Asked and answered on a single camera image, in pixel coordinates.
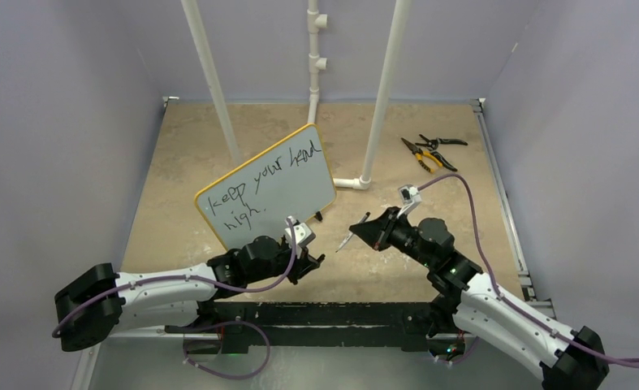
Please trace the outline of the black whiteboard marker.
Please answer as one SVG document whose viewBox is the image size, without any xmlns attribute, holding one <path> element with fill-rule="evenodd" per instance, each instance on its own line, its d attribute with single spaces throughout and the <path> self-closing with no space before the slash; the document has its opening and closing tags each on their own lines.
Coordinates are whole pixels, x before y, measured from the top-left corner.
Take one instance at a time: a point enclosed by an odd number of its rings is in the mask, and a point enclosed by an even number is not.
<svg viewBox="0 0 639 390">
<path fill-rule="evenodd" d="M 367 211 L 362 217 L 361 219 L 357 222 L 357 224 L 359 223 L 363 223 L 365 222 L 369 217 L 370 217 L 371 213 L 369 211 Z M 338 248 L 335 250 L 336 253 L 338 253 L 342 248 L 344 248 L 348 242 L 354 237 L 354 232 L 351 230 L 351 228 L 348 229 L 348 234 L 343 238 L 343 240 L 341 241 L 341 243 L 339 244 Z"/>
</svg>

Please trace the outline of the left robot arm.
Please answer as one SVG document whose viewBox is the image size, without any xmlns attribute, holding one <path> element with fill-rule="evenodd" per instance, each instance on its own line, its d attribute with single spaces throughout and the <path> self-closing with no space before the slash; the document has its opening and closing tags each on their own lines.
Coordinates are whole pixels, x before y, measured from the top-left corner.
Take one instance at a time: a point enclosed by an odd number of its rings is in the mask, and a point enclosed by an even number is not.
<svg viewBox="0 0 639 390">
<path fill-rule="evenodd" d="M 250 293 L 260 281 L 266 281 L 267 288 L 283 280 L 297 284 L 325 258 L 314 257 L 306 246 L 296 247 L 287 238 L 259 236 L 240 249 L 178 270 L 135 274 L 97 264 L 55 294 L 58 325 L 52 336 L 61 341 L 63 351 L 74 352 L 141 327 L 207 332 L 217 321 L 217 311 L 207 301 Z"/>
</svg>

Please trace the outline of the yellow framed whiteboard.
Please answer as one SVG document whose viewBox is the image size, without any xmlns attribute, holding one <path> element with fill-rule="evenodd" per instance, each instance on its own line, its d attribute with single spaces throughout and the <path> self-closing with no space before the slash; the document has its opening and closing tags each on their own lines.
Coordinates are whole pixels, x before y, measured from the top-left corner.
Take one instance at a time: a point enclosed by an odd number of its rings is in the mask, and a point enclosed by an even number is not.
<svg viewBox="0 0 639 390">
<path fill-rule="evenodd" d="M 320 133 L 313 123 L 204 187 L 197 210 L 224 249 L 258 236 L 279 238 L 286 217 L 306 222 L 337 198 Z"/>
</svg>

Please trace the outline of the yellow handled needle-nose pliers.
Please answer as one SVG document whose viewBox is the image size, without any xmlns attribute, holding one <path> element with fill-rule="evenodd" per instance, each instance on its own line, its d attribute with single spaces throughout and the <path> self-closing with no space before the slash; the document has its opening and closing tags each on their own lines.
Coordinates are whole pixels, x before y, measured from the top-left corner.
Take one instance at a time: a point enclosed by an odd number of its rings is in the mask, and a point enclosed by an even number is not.
<svg viewBox="0 0 639 390">
<path fill-rule="evenodd" d="M 410 152 L 416 157 L 420 166 L 427 172 L 432 173 L 434 171 L 433 168 L 429 167 L 425 163 L 425 159 L 428 158 L 432 162 L 434 162 L 438 167 L 446 168 L 449 171 L 457 172 L 458 169 L 453 166 L 445 157 L 437 150 L 430 152 L 424 147 L 420 147 L 416 145 L 416 143 L 412 143 L 405 138 L 400 138 L 400 140 L 408 147 Z"/>
</svg>

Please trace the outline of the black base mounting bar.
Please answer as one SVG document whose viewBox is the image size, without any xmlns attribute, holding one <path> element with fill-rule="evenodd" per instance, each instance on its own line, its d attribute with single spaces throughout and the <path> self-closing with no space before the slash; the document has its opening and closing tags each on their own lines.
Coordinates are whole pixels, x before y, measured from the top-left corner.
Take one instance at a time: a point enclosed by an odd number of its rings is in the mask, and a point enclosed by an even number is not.
<svg viewBox="0 0 639 390">
<path fill-rule="evenodd" d="M 205 302 L 190 323 L 167 325 L 164 331 L 189 340 L 206 334 L 217 337 L 211 347 L 189 345 L 195 354 L 247 353 L 253 345 L 270 343 L 398 348 L 449 360 L 475 345 L 473 335 L 429 302 Z"/>
</svg>

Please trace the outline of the aluminium front frame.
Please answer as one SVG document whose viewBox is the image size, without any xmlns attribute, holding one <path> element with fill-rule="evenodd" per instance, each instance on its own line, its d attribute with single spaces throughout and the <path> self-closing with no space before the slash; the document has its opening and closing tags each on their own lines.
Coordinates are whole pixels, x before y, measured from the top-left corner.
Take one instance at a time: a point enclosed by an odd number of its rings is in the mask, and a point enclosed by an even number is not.
<svg viewBox="0 0 639 390">
<path fill-rule="evenodd" d="M 441 359 L 398 348 L 251 346 L 195 354 L 189 340 L 147 327 L 110 336 L 83 353 L 75 389 L 541 389 L 540 379 L 474 334 L 474 347 Z"/>
</svg>

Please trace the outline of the white PVC pipe frame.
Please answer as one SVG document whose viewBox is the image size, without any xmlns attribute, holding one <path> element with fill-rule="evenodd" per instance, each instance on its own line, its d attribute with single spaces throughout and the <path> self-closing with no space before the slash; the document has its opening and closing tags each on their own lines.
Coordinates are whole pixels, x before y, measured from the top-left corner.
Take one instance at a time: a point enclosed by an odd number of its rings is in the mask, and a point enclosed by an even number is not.
<svg viewBox="0 0 639 390">
<path fill-rule="evenodd" d="M 246 33 L 260 28 L 256 38 L 261 70 L 283 82 L 273 69 L 276 59 L 289 60 L 286 69 L 297 77 L 298 91 L 268 97 L 268 102 L 301 103 L 308 123 L 324 117 L 328 103 L 375 102 L 378 112 L 368 117 L 368 133 L 361 142 L 358 170 L 335 183 L 366 190 L 373 183 L 378 141 L 386 119 L 386 104 L 394 80 L 401 75 L 397 61 L 403 46 L 413 1 L 243 1 L 247 16 L 240 18 Z"/>
</svg>

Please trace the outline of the aluminium rail right edge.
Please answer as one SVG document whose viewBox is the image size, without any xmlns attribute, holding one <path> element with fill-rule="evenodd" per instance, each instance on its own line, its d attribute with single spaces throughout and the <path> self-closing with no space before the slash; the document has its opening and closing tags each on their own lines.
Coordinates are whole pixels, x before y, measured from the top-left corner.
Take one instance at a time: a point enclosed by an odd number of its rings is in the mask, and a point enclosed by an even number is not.
<svg viewBox="0 0 639 390">
<path fill-rule="evenodd" d="M 538 299 L 533 289 L 533 281 L 531 279 L 531 275 L 525 261 L 523 250 L 521 248 L 515 221 L 512 215 L 512 210 L 507 198 L 506 189 L 503 183 L 503 179 L 500 175 L 499 166 L 486 126 L 486 120 L 483 111 L 483 102 L 483 98 L 470 99 L 468 101 L 468 104 L 472 107 L 475 118 L 477 119 L 477 124 L 481 132 L 482 142 L 494 177 L 495 186 L 497 188 L 497 193 L 499 195 L 499 200 L 502 208 L 503 221 L 512 249 L 512 256 L 514 258 L 515 267 L 517 269 L 516 273 L 518 274 L 520 280 L 521 291 L 527 301 L 537 301 Z"/>
</svg>

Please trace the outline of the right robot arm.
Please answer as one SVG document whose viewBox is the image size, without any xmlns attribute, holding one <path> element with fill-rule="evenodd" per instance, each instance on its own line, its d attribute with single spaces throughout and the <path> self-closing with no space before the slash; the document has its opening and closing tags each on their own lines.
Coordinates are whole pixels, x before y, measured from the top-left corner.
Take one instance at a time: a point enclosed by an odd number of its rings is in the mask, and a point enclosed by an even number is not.
<svg viewBox="0 0 639 390">
<path fill-rule="evenodd" d="M 604 351 L 595 331 L 576 331 L 494 284 L 490 273 L 456 249 L 443 220 L 426 218 L 413 226 L 390 207 L 349 230 L 372 249 L 395 248 L 427 269 L 438 291 L 430 310 L 436 328 L 474 334 L 519 362 L 542 388 L 596 389 L 609 374 L 602 359 L 586 352 Z"/>
</svg>

